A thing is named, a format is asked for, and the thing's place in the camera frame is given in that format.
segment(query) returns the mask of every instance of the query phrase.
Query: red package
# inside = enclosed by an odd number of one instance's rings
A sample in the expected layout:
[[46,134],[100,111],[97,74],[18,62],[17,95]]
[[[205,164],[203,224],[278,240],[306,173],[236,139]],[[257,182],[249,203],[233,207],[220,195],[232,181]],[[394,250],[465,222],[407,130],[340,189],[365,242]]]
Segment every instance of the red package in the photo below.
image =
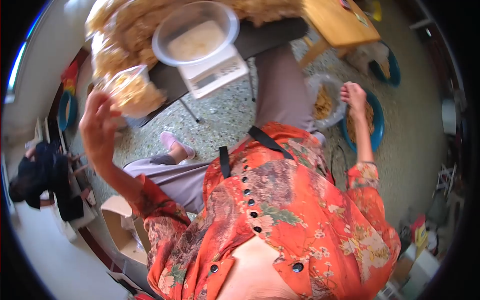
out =
[[63,91],[70,91],[74,96],[77,88],[78,77],[78,64],[74,61],[68,69],[66,69],[61,75],[61,81],[63,83]]

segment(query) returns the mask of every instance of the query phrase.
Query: digital kitchen scale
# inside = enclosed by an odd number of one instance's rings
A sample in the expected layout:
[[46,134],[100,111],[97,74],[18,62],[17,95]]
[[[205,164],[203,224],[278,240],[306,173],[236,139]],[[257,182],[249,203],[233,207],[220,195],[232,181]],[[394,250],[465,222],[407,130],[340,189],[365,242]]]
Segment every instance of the digital kitchen scale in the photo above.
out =
[[196,65],[177,67],[188,90],[202,99],[215,90],[249,73],[247,63],[233,45]]

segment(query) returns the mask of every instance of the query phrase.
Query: hand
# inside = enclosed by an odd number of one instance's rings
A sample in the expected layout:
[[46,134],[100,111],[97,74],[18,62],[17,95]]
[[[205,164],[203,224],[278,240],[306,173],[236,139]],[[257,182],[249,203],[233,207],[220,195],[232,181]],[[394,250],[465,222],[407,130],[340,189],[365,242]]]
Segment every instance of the hand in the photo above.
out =
[[340,89],[340,99],[350,106],[350,116],[357,120],[365,117],[365,102],[367,93],[358,84],[345,82]]
[[85,154],[94,170],[99,172],[112,165],[114,137],[117,124],[113,117],[121,115],[111,111],[111,100],[103,92],[92,92],[85,105],[85,113],[80,120],[80,135]]

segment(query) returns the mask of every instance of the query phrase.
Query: wooden stool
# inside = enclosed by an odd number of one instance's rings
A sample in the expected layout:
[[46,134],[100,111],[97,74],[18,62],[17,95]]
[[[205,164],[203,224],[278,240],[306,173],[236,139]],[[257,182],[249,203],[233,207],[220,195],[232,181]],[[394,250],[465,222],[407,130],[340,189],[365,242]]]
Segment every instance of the wooden stool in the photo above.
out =
[[314,44],[307,36],[303,38],[309,50],[300,60],[300,67],[305,68],[330,47],[337,49],[337,57],[341,58],[356,46],[380,40],[358,5],[353,0],[347,1],[351,10],[343,8],[339,0],[304,0],[305,21],[320,39]]

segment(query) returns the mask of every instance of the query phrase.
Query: terrazzo floor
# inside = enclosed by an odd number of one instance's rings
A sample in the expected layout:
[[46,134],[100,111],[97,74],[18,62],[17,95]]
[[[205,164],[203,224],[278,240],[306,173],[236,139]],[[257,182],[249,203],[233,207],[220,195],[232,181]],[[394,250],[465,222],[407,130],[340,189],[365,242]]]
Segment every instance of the terrazzo floor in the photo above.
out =
[[[398,88],[379,82],[372,74],[366,76],[359,73],[345,61],[337,59],[334,50],[328,50],[319,56],[304,71],[306,76],[327,72],[341,81],[357,82],[378,97],[385,118],[384,138],[375,153],[381,179],[379,193],[384,201],[387,221],[397,226],[408,207],[416,212],[424,212],[429,207],[436,172],[445,157],[446,143],[442,129],[440,98],[427,54],[391,0],[382,1],[382,10],[383,21],[374,25],[398,60],[402,72],[402,82]],[[314,40],[318,38],[312,33],[310,36]],[[307,50],[302,40],[293,41],[292,46],[297,59]],[[254,65],[252,60],[249,63],[250,66]],[[255,87],[254,69],[252,74]],[[91,68],[84,67],[77,87],[78,120],[84,110],[90,77]],[[124,130],[123,136],[116,142],[114,163],[123,166],[138,158],[166,153],[159,139],[162,131],[173,132],[182,142],[196,149],[198,160],[208,161],[218,156],[218,147],[231,147],[236,144],[253,124],[255,103],[251,101],[247,80],[233,83],[208,99],[195,100],[187,94],[183,100],[202,119],[201,123],[196,123],[177,101],[144,127]],[[323,133],[328,143],[325,147],[328,164],[332,149],[339,144],[346,152],[348,165],[352,166],[356,155],[341,136],[339,128],[334,126]],[[83,151],[76,128],[67,131],[65,137],[73,153]],[[337,178],[337,186],[343,188],[343,159],[339,152],[336,153],[334,161],[333,174]],[[86,175],[92,184],[97,207],[116,194],[91,170],[88,170]],[[103,219],[98,217],[88,228],[101,246],[112,257],[117,258],[116,261],[122,266],[123,257],[116,252]],[[129,265],[129,276],[148,290],[144,277],[145,267],[135,262],[129,262]]]

